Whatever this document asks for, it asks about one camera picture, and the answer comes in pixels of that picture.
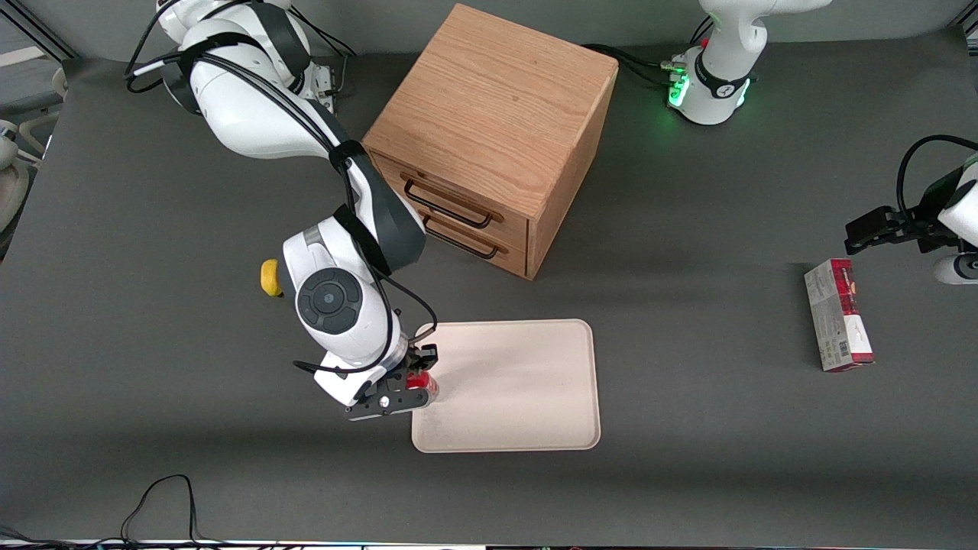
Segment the yellow object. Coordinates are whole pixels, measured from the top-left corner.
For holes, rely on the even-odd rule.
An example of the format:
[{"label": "yellow object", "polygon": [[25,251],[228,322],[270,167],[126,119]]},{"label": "yellow object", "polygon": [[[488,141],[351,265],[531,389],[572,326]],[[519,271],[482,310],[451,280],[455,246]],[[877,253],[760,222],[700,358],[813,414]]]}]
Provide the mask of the yellow object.
[{"label": "yellow object", "polygon": [[261,290],[272,298],[280,297],[282,286],[279,285],[279,261],[277,259],[266,259],[261,264]]}]

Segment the cardboard box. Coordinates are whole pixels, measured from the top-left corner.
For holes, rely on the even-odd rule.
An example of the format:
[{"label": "cardboard box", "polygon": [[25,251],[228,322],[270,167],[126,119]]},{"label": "cardboard box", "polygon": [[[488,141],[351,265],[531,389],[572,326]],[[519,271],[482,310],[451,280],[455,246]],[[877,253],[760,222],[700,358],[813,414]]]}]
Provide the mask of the cardboard box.
[{"label": "cardboard box", "polygon": [[873,363],[872,347],[856,307],[850,259],[831,259],[805,275],[819,338],[822,369],[838,373]]}]

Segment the plastic tray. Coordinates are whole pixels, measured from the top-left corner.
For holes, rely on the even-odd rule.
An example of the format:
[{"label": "plastic tray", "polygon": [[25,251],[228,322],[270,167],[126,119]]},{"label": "plastic tray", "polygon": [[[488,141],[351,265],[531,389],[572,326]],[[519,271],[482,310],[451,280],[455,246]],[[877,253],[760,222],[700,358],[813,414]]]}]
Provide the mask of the plastic tray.
[{"label": "plastic tray", "polygon": [[412,413],[411,439],[419,451],[585,450],[598,444],[594,340],[584,321],[445,323],[423,344],[438,344],[431,375],[439,394]]}]

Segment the drawer handle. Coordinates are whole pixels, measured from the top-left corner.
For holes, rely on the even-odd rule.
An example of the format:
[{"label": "drawer handle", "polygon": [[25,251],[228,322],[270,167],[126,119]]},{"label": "drawer handle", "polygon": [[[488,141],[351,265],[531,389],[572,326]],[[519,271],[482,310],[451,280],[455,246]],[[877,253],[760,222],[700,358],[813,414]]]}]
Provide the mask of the drawer handle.
[{"label": "drawer handle", "polygon": [[486,214],[486,218],[484,220],[482,220],[482,221],[470,220],[470,219],[468,219],[467,217],[465,217],[463,215],[456,214],[456,213],[452,212],[451,210],[445,208],[444,206],[436,205],[432,201],[429,201],[427,199],[423,199],[423,198],[415,195],[414,193],[411,192],[411,188],[414,187],[414,186],[415,186],[415,180],[413,180],[413,179],[409,179],[408,180],[408,184],[406,186],[404,186],[404,194],[407,195],[409,199],[411,199],[412,201],[414,201],[416,203],[420,203],[422,205],[425,205],[425,206],[431,208],[432,210],[434,210],[434,211],[436,211],[438,213],[445,214],[448,217],[454,219],[455,221],[458,221],[460,223],[463,223],[463,224],[467,225],[468,227],[471,227],[473,229],[485,229],[489,225],[489,222],[492,221],[492,213],[487,213]]},{"label": "drawer handle", "polygon": [[499,253],[499,247],[493,247],[492,250],[489,251],[489,252],[479,252],[476,249],[474,249],[474,248],[472,248],[472,247],[470,247],[470,246],[468,246],[468,245],[466,245],[464,243],[460,243],[460,242],[456,241],[455,239],[452,239],[448,235],[445,235],[445,234],[442,234],[442,233],[438,233],[437,231],[435,231],[435,230],[433,230],[433,229],[431,229],[430,227],[427,226],[427,222],[430,219],[431,219],[431,216],[425,216],[424,217],[424,221],[422,222],[422,224],[424,225],[424,229],[428,233],[430,233],[432,237],[434,237],[435,239],[438,239],[439,241],[444,241],[445,243],[448,243],[449,245],[458,247],[458,248],[460,248],[460,249],[462,249],[462,250],[464,250],[464,251],[466,251],[466,252],[468,252],[468,253],[476,256],[476,257],[481,257],[482,259],[492,259],[492,258],[496,257],[496,254]]}]

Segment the gray mat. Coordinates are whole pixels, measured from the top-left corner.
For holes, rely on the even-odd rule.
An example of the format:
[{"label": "gray mat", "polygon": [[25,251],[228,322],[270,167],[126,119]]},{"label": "gray mat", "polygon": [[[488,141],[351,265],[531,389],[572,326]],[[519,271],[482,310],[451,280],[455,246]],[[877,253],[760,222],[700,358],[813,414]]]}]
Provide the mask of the gray mat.
[{"label": "gray mat", "polygon": [[[645,49],[665,59],[668,49]],[[411,57],[350,68],[362,136]],[[535,283],[432,241],[399,279],[445,321],[586,320],[591,451],[433,455],[410,418],[345,423],[293,359],[321,350],[258,267],[330,215],[324,160],[224,150],[122,65],[69,67],[48,160],[0,266],[0,519],[111,535],[154,479],[225,538],[966,547],[978,540],[975,291],[907,245],[855,260],[878,364],[821,372],[802,273],[893,202],[905,149],[975,136],[963,37],[776,44],[747,104],[696,127],[619,79],[599,156]],[[912,193],[963,161],[933,146]],[[406,324],[423,314],[396,297]],[[185,534],[181,488],[134,525]]]}]

